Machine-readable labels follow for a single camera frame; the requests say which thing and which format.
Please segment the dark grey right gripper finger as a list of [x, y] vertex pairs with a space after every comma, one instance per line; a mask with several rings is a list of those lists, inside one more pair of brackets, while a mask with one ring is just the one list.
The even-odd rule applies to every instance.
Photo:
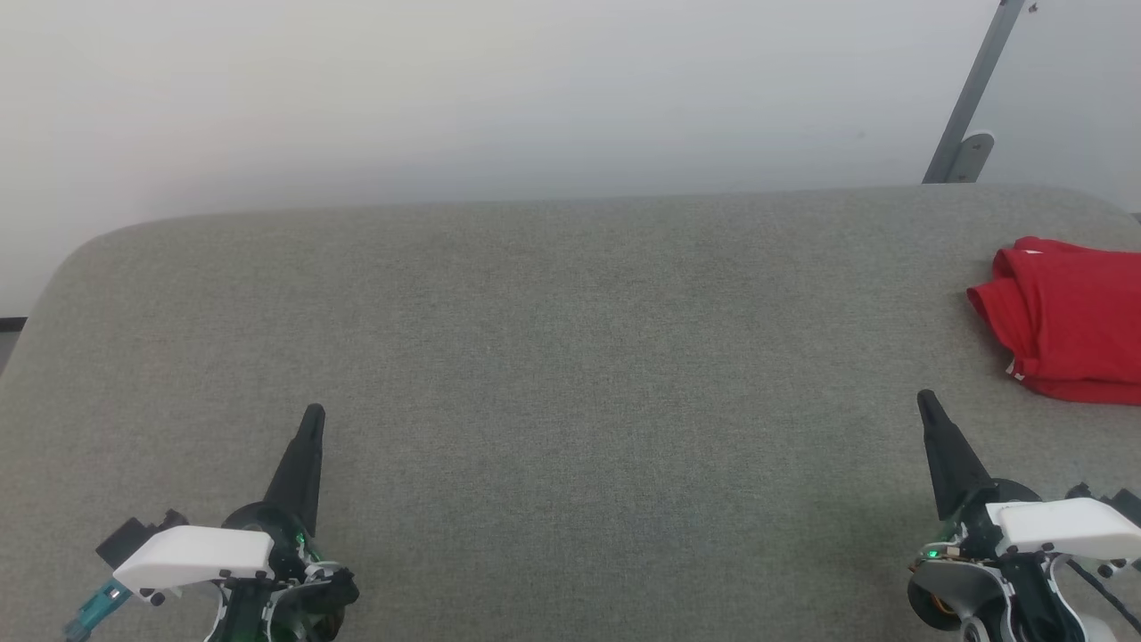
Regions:
[[946, 521], [958, 507], [958, 471], [956, 460], [965, 442], [958, 426], [947, 415], [934, 391], [920, 390], [916, 397], [923, 423], [923, 447], [934, 496], [937, 517]]
[[956, 460], [958, 471], [958, 488], [961, 488], [961, 503], [966, 503], [976, 491], [992, 489], [994, 481], [986, 471], [984, 463], [978, 458], [973, 447], [970, 446], [965, 437], [965, 442], [961, 444], [958, 457]]

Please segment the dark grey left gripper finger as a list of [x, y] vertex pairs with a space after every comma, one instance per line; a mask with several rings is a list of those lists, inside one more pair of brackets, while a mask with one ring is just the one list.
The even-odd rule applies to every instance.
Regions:
[[317, 528], [325, 418], [322, 405], [309, 405], [294, 438], [298, 452], [296, 463], [299, 468], [296, 512], [310, 536], [316, 536]]
[[300, 517], [296, 512], [296, 497], [299, 490], [299, 468], [297, 468], [297, 455], [294, 446], [294, 438], [288, 444], [288, 447], [282, 455], [282, 460], [268, 485], [267, 491], [265, 493], [264, 501], [273, 507], [280, 509], [283, 513], [294, 517], [298, 523], [302, 523]]

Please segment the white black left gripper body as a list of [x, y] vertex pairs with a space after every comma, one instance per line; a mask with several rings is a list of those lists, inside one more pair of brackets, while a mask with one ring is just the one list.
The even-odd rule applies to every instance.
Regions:
[[220, 527], [189, 523], [156, 533], [111, 577], [133, 595], [149, 598], [199, 582], [304, 582], [309, 566], [323, 560], [294, 517], [256, 501]]

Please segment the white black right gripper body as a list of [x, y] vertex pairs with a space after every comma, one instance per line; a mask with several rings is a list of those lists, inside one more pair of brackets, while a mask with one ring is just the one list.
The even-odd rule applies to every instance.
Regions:
[[929, 558], [1014, 554], [1141, 558], [1141, 528], [1094, 498], [1042, 499], [1030, 488], [997, 480], [973, 493], [946, 521]]

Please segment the red and white jersey garment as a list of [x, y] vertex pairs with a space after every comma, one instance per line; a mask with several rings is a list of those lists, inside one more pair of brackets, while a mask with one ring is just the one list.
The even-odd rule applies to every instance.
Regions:
[[1020, 237], [966, 296], [1026, 389], [1141, 407], [1141, 252]]

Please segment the round grey pole foot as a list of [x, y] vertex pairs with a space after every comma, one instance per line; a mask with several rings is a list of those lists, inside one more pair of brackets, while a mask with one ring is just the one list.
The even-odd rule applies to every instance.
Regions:
[[978, 182], [994, 149], [995, 137], [988, 130], [978, 130], [958, 143], [944, 182]]

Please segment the grey metal bracket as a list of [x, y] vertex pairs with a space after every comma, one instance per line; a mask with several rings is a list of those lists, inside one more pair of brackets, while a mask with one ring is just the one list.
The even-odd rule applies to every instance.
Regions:
[[973, 66], [968, 73], [965, 84], [958, 91], [957, 101], [955, 101], [944, 133], [939, 138], [924, 172], [923, 182], [925, 185], [946, 184], [944, 179], [949, 170], [954, 153], [957, 151], [958, 143], [971, 135], [969, 129], [973, 124], [976, 111], [981, 104], [993, 72], [998, 65], [1001, 52], [1014, 31], [1015, 21], [1022, 15], [1023, 3], [1026, 0], [996, 0], [996, 10], [981, 42], [981, 48], [976, 52]]

